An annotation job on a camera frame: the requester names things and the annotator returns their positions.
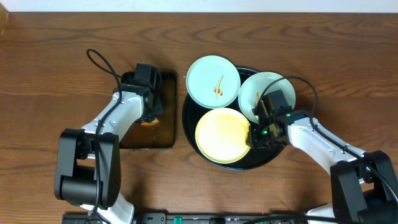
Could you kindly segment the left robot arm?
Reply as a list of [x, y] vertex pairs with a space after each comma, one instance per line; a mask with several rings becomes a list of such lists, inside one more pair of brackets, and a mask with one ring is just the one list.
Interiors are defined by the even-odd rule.
[[89, 211], [89, 218], [132, 223], [134, 206], [120, 193], [119, 143], [131, 125], [150, 114], [158, 83], [118, 83], [105, 109], [80, 129], [65, 129], [59, 139], [54, 194]]

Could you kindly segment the light green plate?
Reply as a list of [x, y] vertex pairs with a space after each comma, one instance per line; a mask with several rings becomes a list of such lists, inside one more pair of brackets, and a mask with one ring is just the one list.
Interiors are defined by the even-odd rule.
[[241, 79], [237, 68], [229, 60], [207, 55], [190, 66], [186, 86], [194, 102], [216, 109], [230, 105], [237, 98]]
[[[257, 105], [261, 93], [265, 88], [271, 84], [273, 81], [282, 78], [282, 75], [274, 72], [260, 72], [251, 75], [244, 83], [241, 85], [238, 94], [238, 104], [239, 109], [242, 114], [247, 117], [248, 120], [253, 123], [258, 124], [258, 116], [255, 116], [252, 110]], [[288, 80], [281, 80], [276, 84], [273, 84], [266, 93], [270, 93], [276, 90], [282, 90], [286, 100], [292, 108], [295, 107], [296, 96], [295, 90], [292, 84]]]

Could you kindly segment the green orange sponge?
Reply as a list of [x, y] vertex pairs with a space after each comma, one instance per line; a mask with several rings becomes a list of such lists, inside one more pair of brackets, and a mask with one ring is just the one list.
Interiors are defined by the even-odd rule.
[[141, 126], [155, 126], [157, 124], [159, 124], [159, 120], [157, 118], [154, 118], [152, 121], [140, 122]]

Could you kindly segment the yellow plate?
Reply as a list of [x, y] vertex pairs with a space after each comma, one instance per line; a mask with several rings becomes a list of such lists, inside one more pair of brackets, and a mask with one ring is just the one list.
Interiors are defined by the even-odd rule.
[[200, 152], [210, 161], [230, 164], [242, 159], [250, 150], [246, 143], [250, 124], [240, 112], [231, 108], [213, 109], [203, 115], [195, 129]]

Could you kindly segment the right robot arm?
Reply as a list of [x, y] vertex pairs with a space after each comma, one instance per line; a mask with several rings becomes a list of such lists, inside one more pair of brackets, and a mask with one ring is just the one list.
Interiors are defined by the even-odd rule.
[[308, 111], [256, 106], [253, 143], [279, 150], [290, 144], [308, 154], [331, 179], [332, 203], [286, 217], [304, 223], [397, 223], [397, 177], [389, 156], [366, 152], [325, 129]]

